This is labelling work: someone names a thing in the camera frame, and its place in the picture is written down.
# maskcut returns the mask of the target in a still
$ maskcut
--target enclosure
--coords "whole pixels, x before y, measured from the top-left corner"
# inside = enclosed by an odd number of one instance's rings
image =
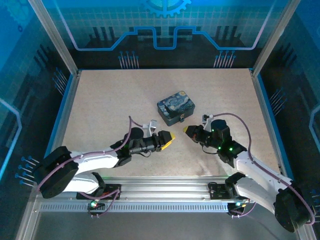
[[[208,182],[237,169],[183,132],[233,113],[252,154],[320,206],[320,2],[317,0],[3,0],[0,57],[1,239],[317,239],[284,230],[261,206],[241,219]],[[193,115],[167,126],[157,102],[185,91]],[[100,169],[122,185],[91,219],[75,193],[44,199],[30,173],[59,146],[105,150],[131,116],[175,139],[149,158]],[[247,147],[242,123],[223,117]]]

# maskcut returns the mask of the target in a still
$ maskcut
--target metal frame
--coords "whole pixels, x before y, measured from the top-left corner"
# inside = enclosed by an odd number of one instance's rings
[[[65,105],[63,107],[63,111],[61,114],[61,118],[59,119],[58,127],[55,133],[55,136],[51,136],[53,138],[53,143],[50,149],[50,153],[56,149],[57,147],[62,145],[62,142],[64,140],[64,136],[66,133],[72,105],[74,104],[78,84],[81,77],[81,71],[78,72],[78,74],[74,75],[72,78],[72,82],[70,84],[70,89],[67,92]]]
[[[66,105],[64,106],[62,112],[56,136],[54,137],[51,148],[54,149],[60,146],[63,141],[63,136],[67,128],[67,123],[71,113],[71,108],[75,98],[80,75],[77,75],[78,68],[42,1],[28,1],[35,11],[37,17],[39,18],[40,22],[42,23],[47,34],[49,35],[50,39],[52,40],[57,51],[59,52],[61,58],[68,67],[69,71],[73,76],[75,76],[70,86],[70,91],[66,99]],[[266,101],[263,97],[262,89],[258,82],[258,75],[299,3],[300,0],[290,0],[288,2],[285,9],[283,10],[277,27],[274,29],[266,45],[262,49],[262,52],[253,67],[252,73],[253,85],[257,93],[270,139],[281,170],[285,176],[287,176],[287,172],[279,148],[279,143],[277,141],[270,115],[266,106]],[[122,193],[120,200],[117,201],[117,205],[115,205],[114,209],[111,209],[115,212],[121,212],[123,210],[123,207],[121,207],[121,205],[124,206],[124,208],[126,206],[135,205],[137,208],[137,210],[135,211],[139,211],[140,207],[137,206],[150,207],[154,206],[157,203],[162,203],[162,205],[166,206],[186,206],[184,211],[188,212],[191,211],[191,209],[187,207],[190,205],[190,203],[192,203],[192,206],[207,206],[207,204],[217,206],[218,204],[222,206],[222,209],[219,209],[219,211],[226,212],[224,204],[226,204],[228,201],[210,200],[210,195],[207,187],[207,184],[209,182],[223,183],[226,178],[227,177],[123,177],[109,178],[106,181],[108,183],[122,184]],[[39,212],[83,212],[86,209],[87,204],[88,201],[86,200],[75,200],[75,193],[64,193],[52,199],[43,199],[40,195],[37,195],[36,189],[34,187],[26,206],[16,240],[32,239],[32,236],[38,225]],[[299,237],[300,239],[316,239],[315,233],[311,226],[304,226],[300,228],[298,230],[297,237]]]
[[[260,73],[261,69],[265,65],[267,59],[269,58],[272,50],[276,46],[279,38],[283,34],[286,26],[288,25],[292,15],[297,9],[297,6],[299,5],[301,0],[289,0],[287,5],[285,6],[281,16],[280,20],[271,33],[268,41],[264,45],[258,59],[256,60],[254,66],[253,66],[253,76],[256,78],[258,74]]]
[[[279,143],[276,137],[275,130],[272,125],[272,121],[270,118],[270,114],[268,112],[266,100],[263,96],[261,86],[259,84],[258,75],[262,70],[263,66],[265,65],[267,59],[269,58],[271,52],[273,51],[274,47],[276,46],[279,38],[285,31],[291,17],[295,13],[299,3],[301,0],[289,0],[287,5],[285,6],[280,21],[278,22],[276,28],[271,33],[268,41],[266,42],[265,46],[263,47],[257,61],[253,66],[253,72],[251,72],[252,82],[257,93],[258,101],[261,107],[261,111],[263,114],[264,121],[266,123],[266,127],[270,136],[270,140],[275,151],[276,158],[278,160],[280,170],[282,171],[284,176],[288,176],[287,170],[285,168],[285,164],[283,161],[283,156],[279,147]],[[302,240],[317,240],[314,229],[310,225],[304,225],[303,227],[297,230],[297,238]]]
[[[279,163],[280,171],[282,171],[282,174],[287,177],[288,173],[284,164],[283,155],[280,150],[280,146],[279,146],[280,144],[276,137],[276,132],[271,121],[271,117],[267,108],[267,103],[263,95],[262,87],[259,84],[258,75],[255,76],[254,74],[251,73],[251,77],[252,77],[253,86],[256,91],[256,95],[260,104],[262,115],[266,124],[266,128],[270,136],[272,147],[274,149],[275,156]],[[317,240],[314,229],[310,225],[304,225],[303,227],[300,227],[297,230],[297,238],[301,240]]]
[[[62,60],[65,65],[69,69],[70,73],[75,76],[78,73],[78,68],[69,53],[67,46],[64,43],[58,29],[56,28],[53,20],[51,19],[47,9],[45,8],[43,2],[41,0],[28,0],[31,7],[33,8],[35,14],[37,15],[39,21],[44,27],[46,33],[50,37],[53,42],[56,50],[60,54]]]

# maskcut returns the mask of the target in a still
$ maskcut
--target gear graphic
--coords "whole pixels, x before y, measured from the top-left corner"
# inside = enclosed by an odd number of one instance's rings
[[[0,0],[0,6],[6,7],[11,17],[20,25],[23,25],[29,17],[28,0]]]
[[[191,4],[191,0],[142,0],[142,4],[150,14],[166,18],[169,15],[173,17],[175,14],[180,14],[181,10],[186,10],[186,5]]]

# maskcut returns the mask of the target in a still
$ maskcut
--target work surface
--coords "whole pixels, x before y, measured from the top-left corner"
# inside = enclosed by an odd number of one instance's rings
[[[168,127],[158,114],[157,102],[179,91],[186,92],[195,110],[183,123]],[[104,150],[128,132],[129,115],[139,124],[154,119],[156,132],[175,134],[169,147],[149,158],[133,155],[122,167],[97,172],[103,177],[231,175],[234,169],[218,156],[202,152],[183,132],[186,126],[200,125],[203,114],[226,112],[237,114],[248,125],[252,154],[279,171],[248,69],[83,70],[62,145],[70,151]],[[243,124],[232,116],[222,119],[233,139],[247,147]]]

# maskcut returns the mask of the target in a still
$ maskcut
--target green led light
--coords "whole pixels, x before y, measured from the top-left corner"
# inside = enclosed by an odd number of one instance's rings
[[[97,206],[97,203],[95,201],[91,202],[91,207],[95,208]]]

